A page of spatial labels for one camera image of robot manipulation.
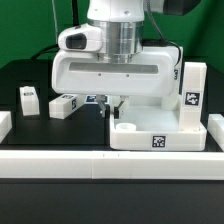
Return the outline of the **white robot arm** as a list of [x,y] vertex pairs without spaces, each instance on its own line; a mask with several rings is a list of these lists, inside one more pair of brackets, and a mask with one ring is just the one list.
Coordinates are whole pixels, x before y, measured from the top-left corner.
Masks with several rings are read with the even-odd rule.
[[183,16],[201,0],[90,0],[88,21],[64,30],[52,67],[57,93],[119,96],[121,109],[130,96],[155,97],[161,107],[178,104],[177,71],[182,48],[160,38],[144,40],[145,17],[154,12]]

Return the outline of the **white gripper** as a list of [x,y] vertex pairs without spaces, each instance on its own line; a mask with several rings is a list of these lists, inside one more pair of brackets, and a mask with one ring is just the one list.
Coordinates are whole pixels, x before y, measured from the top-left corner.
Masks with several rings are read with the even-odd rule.
[[95,53],[60,50],[53,61],[51,85],[56,93],[97,95],[103,118],[108,116],[104,96],[113,98],[114,118],[129,105],[128,96],[167,97],[175,89],[176,47],[144,47],[129,63],[100,61]]

